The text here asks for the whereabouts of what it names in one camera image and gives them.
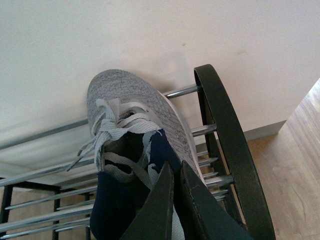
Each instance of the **white wall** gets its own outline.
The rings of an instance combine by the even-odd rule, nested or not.
[[[86,118],[90,80],[112,68],[165,92],[212,64],[244,131],[286,120],[320,77],[319,12],[317,0],[0,1],[0,143]],[[174,100],[191,127],[196,101]],[[61,159],[41,154],[7,149],[0,163]]]

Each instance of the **white shoelace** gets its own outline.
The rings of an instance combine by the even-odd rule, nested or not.
[[[150,121],[146,106],[140,102],[120,103],[119,98],[108,102],[104,99],[97,99],[96,105],[101,108],[102,113],[93,123],[91,134],[94,137],[80,148],[78,152],[79,159],[74,161],[67,171],[94,150],[94,163],[99,171],[108,172],[122,183],[130,182],[137,176],[149,189],[152,189],[155,181],[151,178],[155,173],[151,167],[148,167],[148,173],[144,168],[149,164],[150,160],[150,139],[161,128]],[[137,108],[142,111],[135,112],[134,109]],[[119,140],[127,132],[144,134],[142,138],[143,152],[137,163],[113,152],[102,152],[104,145],[108,146],[111,142]],[[127,165],[132,169],[132,172],[128,174],[115,165],[105,165],[105,160],[115,164]]]

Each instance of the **floor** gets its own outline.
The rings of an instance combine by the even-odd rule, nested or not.
[[[272,217],[277,240],[320,240],[320,80],[277,135],[248,143]],[[45,195],[15,192],[13,202]],[[62,205],[69,204],[65,199]],[[53,203],[13,211],[10,220],[52,210]],[[20,240],[50,239],[50,232]],[[60,239],[85,239],[84,229],[61,233]]]

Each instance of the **black curved frame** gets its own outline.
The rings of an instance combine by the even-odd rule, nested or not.
[[[204,125],[215,123],[217,126],[221,149],[233,176],[235,192],[245,219],[246,225],[243,227],[254,239],[275,240],[272,219],[258,173],[228,94],[212,65],[196,67],[194,76],[196,84],[202,86],[202,90],[198,91],[202,122]],[[225,175],[226,170],[214,133],[207,134],[205,138],[209,156],[219,158],[213,163],[215,171]],[[232,191],[229,191],[224,202],[230,216],[242,224]]]

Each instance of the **metal rack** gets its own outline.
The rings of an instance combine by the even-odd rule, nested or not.
[[[164,95],[168,99],[171,99],[194,92],[198,94],[203,126],[194,128],[191,132],[194,137],[205,135],[207,151],[197,153],[198,157],[209,156],[209,158],[199,160],[198,162],[201,168],[209,167],[212,170],[212,172],[203,175],[205,184],[208,189],[211,190],[211,194],[223,203],[229,215],[246,229],[254,239],[275,239],[271,217],[259,177],[226,90],[216,71],[209,64],[196,67],[194,69],[194,75],[195,84],[166,92]],[[87,123],[88,120],[85,119],[18,141],[8,142],[0,145],[0,150],[76,128]],[[83,160],[78,162],[74,168],[80,168],[93,162],[93,159]],[[26,174],[0,179],[0,187],[4,187],[0,214],[0,240],[44,231],[52,231],[52,239],[57,240],[59,239],[59,232],[75,228],[85,228],[86,239],[90,239],[89,219],[94,203],[94,199],[90,199],[90,196],[97,190],[97,186],[82,186],[96,183],[97,178],[65,186],[30,182],[30,180],[45,175],[65,171],[69,164],[70,163],[60,164]],[[11,205],[14,187],[52,191],[55,194],[33,201]],[[83,195],[84,202],[64,207],[60,206],[61,198],[75,195]],[[47,201],[54,201],[53,213],[8,222],[10,210]],[[83,216],[83,218],[59,223],[59,220],[75,216]],[[52,225],[27,231],[19,231],[20,228],[28,226],[37,227],[37,225],[46,222],[52,222]],[[6,232],[9,230],[17,230],[17,232],[7,234]]]

